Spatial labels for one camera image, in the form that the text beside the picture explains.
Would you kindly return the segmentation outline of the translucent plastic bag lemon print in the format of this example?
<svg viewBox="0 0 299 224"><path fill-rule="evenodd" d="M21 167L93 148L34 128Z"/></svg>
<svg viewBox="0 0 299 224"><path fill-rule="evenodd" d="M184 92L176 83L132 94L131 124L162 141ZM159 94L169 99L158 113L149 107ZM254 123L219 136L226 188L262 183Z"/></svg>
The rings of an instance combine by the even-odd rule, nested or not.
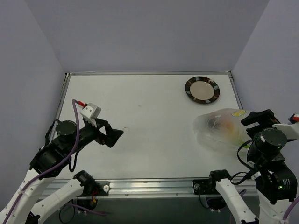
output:
<svg viewBox="0 0 299 224"><path fill-rule="evenodd" d="M235 151L250 137L241 120L251 111L225 108L200 115L193 121L193 131L199 144L212 150Z"/></svg>

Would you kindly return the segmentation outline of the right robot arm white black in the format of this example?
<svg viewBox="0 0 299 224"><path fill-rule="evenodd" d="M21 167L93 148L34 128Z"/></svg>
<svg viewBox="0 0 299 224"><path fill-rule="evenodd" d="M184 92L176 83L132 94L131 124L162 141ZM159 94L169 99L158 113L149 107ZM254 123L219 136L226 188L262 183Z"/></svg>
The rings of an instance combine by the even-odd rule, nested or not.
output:
<svg viewBox="0 0 299 224"><path fill-rule="evenodd" d="M239 162L248 168L238 182L226 170L210 172L209 183L223 198L237 224L286 224L291 210L299 202L298 182L285 164L282 148L299 138L299 115L293 114L289 123L280 123L272 110L251 112L241 120L250 140L247 160ZM259 196L259 216L246 205L236 190L245 180L253 180Z"/></svg>

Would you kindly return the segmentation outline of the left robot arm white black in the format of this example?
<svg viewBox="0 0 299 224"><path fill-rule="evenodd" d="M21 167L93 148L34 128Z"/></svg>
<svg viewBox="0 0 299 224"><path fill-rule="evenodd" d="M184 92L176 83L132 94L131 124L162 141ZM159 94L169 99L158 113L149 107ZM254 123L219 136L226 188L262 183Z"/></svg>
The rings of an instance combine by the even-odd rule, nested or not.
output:
<svg viewBox="0 0 299 224"><path fill-rule="evenodd" d="M38 200L64 167L77 162L76 159L71 159L73 154L77 154L92 141L113 147L124 133L122 130L113 129L106 120L84 118L83 121L83 128L79 127L78 121L58 122L57 137L46 140L45 146L31 161L19 189L1 211L2 223L42 224L69 200L80 195L93 196L94 190L103 188L82 170L62 188L44 200Z"/></svg>

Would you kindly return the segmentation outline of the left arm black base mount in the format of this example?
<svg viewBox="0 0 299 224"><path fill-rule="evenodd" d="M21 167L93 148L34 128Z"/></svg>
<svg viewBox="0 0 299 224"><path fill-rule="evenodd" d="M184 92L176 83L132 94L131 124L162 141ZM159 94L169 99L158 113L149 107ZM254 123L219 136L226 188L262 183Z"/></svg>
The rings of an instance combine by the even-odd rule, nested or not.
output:
<svg viewBox="0 0 299 224"><path fill-rule="evenodd" d="M89 209L94 210L98 204L98 196L108 196L108 192L110 190L109 182L91 182L88 185L84 186L83 193L80 197L84 197L84 199L78 199L77 205Z"/></svg>

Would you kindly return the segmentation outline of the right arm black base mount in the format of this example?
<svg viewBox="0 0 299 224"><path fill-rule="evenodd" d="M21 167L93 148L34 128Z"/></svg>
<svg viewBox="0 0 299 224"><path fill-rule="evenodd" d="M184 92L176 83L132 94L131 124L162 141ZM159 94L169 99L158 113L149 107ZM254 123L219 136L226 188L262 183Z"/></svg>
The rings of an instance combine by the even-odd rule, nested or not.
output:
<svg viewBox="0 0 299 224"><path fill-rule="evenodd" d="M192 185L193 193L199 197L199 202L204 209L220 212L226 207L223 197L208 179L194 179Z"/></svg>

